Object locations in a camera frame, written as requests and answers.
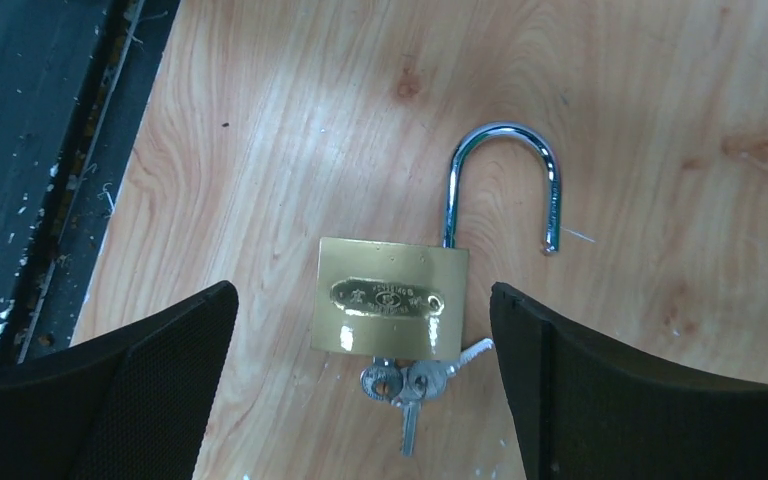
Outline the brass padlock with steel shackle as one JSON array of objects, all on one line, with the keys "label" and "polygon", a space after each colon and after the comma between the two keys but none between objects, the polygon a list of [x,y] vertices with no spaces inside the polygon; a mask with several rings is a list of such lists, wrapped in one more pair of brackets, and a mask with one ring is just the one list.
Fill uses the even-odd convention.
[{"label": "brass padlock with steel shackle", "polygon": [[320,239],[312,348],[402,360],[450,360],[460,354],[469,252],[456,245],[459,186],[466,160],[496,138],[521,142],[543,162],[547,194],[542,251],[559,251],[562,180],[550,144],[520,123],[481,125],[453,151],[440,245]]}]

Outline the silver key bunch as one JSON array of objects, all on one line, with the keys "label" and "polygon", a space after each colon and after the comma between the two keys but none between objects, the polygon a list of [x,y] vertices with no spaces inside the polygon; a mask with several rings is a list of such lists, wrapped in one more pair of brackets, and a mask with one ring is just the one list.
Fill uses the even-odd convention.
[{"label": "silver key bunch", "polygon": [[484,338],[462,351],[456,360],[419,360],[404,367],[398,367],[394,359],[374,357],[373,363],[362,371],[360,384],[364,393],[402,411],[403,456],[410,457],[414,453],[423,404],[439,398],[451,378],[494,346],[491,338]]}]

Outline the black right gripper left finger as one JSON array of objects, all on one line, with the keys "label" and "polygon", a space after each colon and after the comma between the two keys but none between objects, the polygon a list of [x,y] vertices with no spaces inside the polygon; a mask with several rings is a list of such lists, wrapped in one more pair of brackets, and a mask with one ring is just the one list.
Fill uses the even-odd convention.
[{"label": "black right gripper left finger", "polygon": [[220,281],[0,370],[0,479],[189,479],[239,307]]}]

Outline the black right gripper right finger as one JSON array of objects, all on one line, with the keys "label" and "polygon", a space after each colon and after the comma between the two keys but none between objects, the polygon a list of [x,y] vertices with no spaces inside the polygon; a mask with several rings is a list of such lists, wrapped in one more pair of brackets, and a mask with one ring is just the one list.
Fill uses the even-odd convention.
[{"label": "black right gripper right finger", "polygon": [[768,384],[693,369],[491,290],[498,364],[530,479],[768,479]]}]

